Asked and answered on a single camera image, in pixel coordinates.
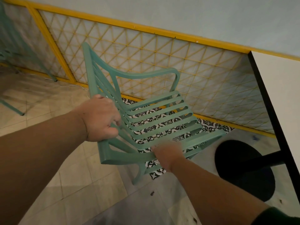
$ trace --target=yellow metal frame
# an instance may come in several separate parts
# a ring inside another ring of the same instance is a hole
[[[59,81],[80,85],[80,86],[83,86],[83,87],[86,87],[86,88],[88,87],[87,84],[79,83],[75,80],[73,74],[71,73],[65,59],[63,58],[59,48],[57,47],[53,37],[51,36],[45,22],[43,21],[41,15],[39,14],[38,10],[63,14],[63,15],[77,17],[77,18],[81,18],[81,19],[85,19],[85,20],[91,20],[91,21],[95,21],[95,22],[105,23],[105,24],[109,24],[109,25],[113,25],[113,26],[138,30],[138,31],[147,32],[147,33],[151,33],[151,34],[157,34],[157,35],[161,35],[161,36],[166,36],[166,37],[170,37],[170,38],[176,38],[176,39],[180,39],[180,40],[184,40],[184,41],[188,41],[188,42],[200,43],[200,44],[203,44],[203,45],[213,46],[213,47],[227,49],[227,50],[232,50],[232,51],[245,53],[245,54],[248,54],[250,51],[256,51],[256,52],[260,52],[260,53],[265,53],[265,54],[269,54],[269,55],[274,55],[274,56],[279,56],[279,57],[283,57],[283,58],[288,58],[288,59],[300,61],[300,57],[296,57],[296,56],[286,55],[286,54],[282,54],[282,53],[276,53],[276,52],[272,52],[272,51],[261,50],[261,49],[257,49],[257,48],[253,48],[253,47],[248,47],[248,46],[233,44],[233,43],[229,43],[229,42],[223,42],[223,41],[208,39],[208,38],[204,38],[204,37],[200,37],[200,36],[194,36],[194,35],[184,34],[184,33],[175,32],[175,31],[164,30],[164,29],[145,26],[145,25],[140,25],[140,24],[136,24],[136,23],[111,19],[111,18],[92,15],[92,14],[88,14],[88,13],[84,13],[84,12],[78,12],[78,11],[74,11],[74,10],[63,9],[63,8],[55,7],[55,6],[51,6],[51,5],[35,3],[35,2],[31,2],[31,1],[26,1],[26,0],[4,0],[4,1],[8,4],[19,5],[19,6],[26,7],[28,9],[29,13],[31,14],[31,16],[33,17],[35,23],[37,24],[38,28],[40,29],[41,33],[43,34],[45,40],[47,41],[47,43],[51,47],[54,55],[58,59],[58,61],[61,64],[62,68],[64,69],[64,71],[66,72],[66,75],[69,77],[69,80],[68,79],[63,79],[63,78],[60,78],[60,77],[57,77],[57,79]],[[20,68],[20,67],[17,67],[17,68],[19,70],[25,72],[25,73],[37,74],[37,75],[47,77],[47,78],[49,77],[47,74],[44,74],[44,73],[41,73],[41,72],[36,72],[36,71],[33,71],[33,70]],[[126,98],[126,99],[133,100],[133,101],[137,101],[137,102],[142,100],[140,98],[135,98],[135,97],[128,96],[128,95],[125,95],[125,94],[122,94],[122,97]],[[241,126],[241,125],[236,125],[236,124],[226,122],[226,121],[222,121],[222,120],[218,120],[218,119],[215,119],[215,118],[202,116],[202,115],[199,115],[199,114],[194,114],[194,115],[197,118],[212,121],[212,122],[219,123],[219,124],[222,124],[222,125],[227,125],[227,126],[230,126],[232,128],[238,128],[238,129],[242,129],[242,130],[245,130],[245,131],[261,134],[261,135],[264,135],[264,136],[275,137],[274,134],[267,133],[267,132],[264,132],[264,131],[255,130],[255,129],[252,129],[252,128],[244,127],[244,126]]]

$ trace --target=white tabletop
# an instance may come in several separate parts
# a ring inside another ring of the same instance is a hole
[[[300,170],[300,61],[258,52],[252,55]]]

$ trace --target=lattice panel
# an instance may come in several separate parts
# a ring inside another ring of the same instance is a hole
[[[108,64],[141,73],[174,67],[177,90],[195,113],[268,132],[272,126],[245,54],[174,38],[40,11],[77,81],[87,83],[81,44]],[[118,79],[123,93],[150,98],[170,89],[173,75]]]
[[[5,12],[13,21],[24,41],[37,54],[45,67],[49,69],[54,76],[68,79],[28,10],[22,6],[5,4]],[[15,58],[11,60],[11,63],[19,67],[45,73],[36,63],[22,58]]]

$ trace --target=teal plastic chair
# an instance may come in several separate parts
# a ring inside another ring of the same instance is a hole
[[[34,53],[29,45],[23,40],[20,33],[13,25],[12,20],[5,14],[3,0],[0,0],[0,62],[7,64],[18,72],[18,70],[10,63],[10,59],[13,58],[23,58],[37,63],[53,81],[57,81],[57,78],[50,73],[42,61],[37,57],[36,53]],[[0,100],[0,103],[18,114],[24,115],[23,112],[4,100]]]
[[[112,126],[118,128],[119,136],[123,140],[119,140],[118,138],[112,138],[109,140],[103,140],[98,142],[100,162],[102,164],[113,165],[124,165],[133,163],[138,164],[139,172],[137,176],[133,179],[133,184],[136,184],[142,175],[149,174],[161,168],[160,165],[155,165],[151,168],[146,169],[145,162],[152,161],[156,159],[156,157],[153,152],[139,153],[136,149],[143,150],[145,148],[157,145],[161,140],[172,140],[173,138],[182,134],[190,133],[190,137],[180,141],[183,149],[198,146],[197,148],[184,154],[184,156],[188,158],[197,154],[199,151],[203,150],[204,148],[206,148],[207,146],[209,146],[210,144],[212,144],[213,142],[215,142],[216,140],[218,140],[226,134],[223,130],[216,130],[211,133],[200,132],[202,129],[202,125],[197,123],[197,118],[193,116],[193,112],[184,102],[180,93],[178,91],[175,91],[175,88],[180,78],[180,73],[175,68],[167,68],[144,73],[122,72],[115,68],[112,68],[102,59],[100,59],[86,42],[82,44],[82,47],[90,95],[93,96],[95,94],[101,94],[103,96],[106,96],[107,98],[112,99],[115,102],[115,105],[118,108],[122,117],[120,127],[117,127],[114,124],[112,124]],[[105,77],[105,75],[99,67],[103,68],[110,74],[114,87],[109,83],[109,81],[107,80],[107,78]],[[144,101],[137,102],[131,105],[127,105],[122,101],[117,77],[127,79],[144,79],[154,76],[161,76],[169,73],[175,74],[175,80],[168,93],[150,99],[146,99]],[[165,108],[159,111],[143,115],[141,117],[131,117],[132,115],[140,114],[142,112],[161,106],[165,106]],[[163,113],[167,114],[167,116],[161,117],[143,125],[133,125],[136,122],[146,120],[148,118]],[[149,131],[147,133],[137,135],[133,132],[149,128],[151,126],[178,117],[181,119],[180,121],[176,121],[169,125],[159,127],[158,129]],[[134,139],[145,139],[149,136],[156,135],[157,133],[161,133],[163,131],[172,129],[180,125],[185,125],[185,128],[173,132],[171,134],[167,134],[163,137],[160,137],[159,139],[149,141],[145,144],[138,144],[134,141]],[[110,146],[114,146],[121,151],[113,150]]]

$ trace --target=tile floor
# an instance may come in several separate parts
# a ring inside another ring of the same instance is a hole
[[[0,136],[67,113],[87,100],[88,92],[79,86],[19,74],[2,96],[26,114],[19,116],[0,104]],[[214,151],[220,142],[229,139],[246,142],[262,154],[279,150],[276,139],[235,129],[196,155],[193,162],[217,175]],[[286,166],[272,170],[276,191],[268,203],[288,215],[300,216]],[[20,224],[181,225],[196,224],[195,220],[200,224],[173,174],[166,173],[153,181],[145,175],[133,186],[131,180],[136,173],[136,165],[101,165],[96,143],[84,142],[64,161]]]

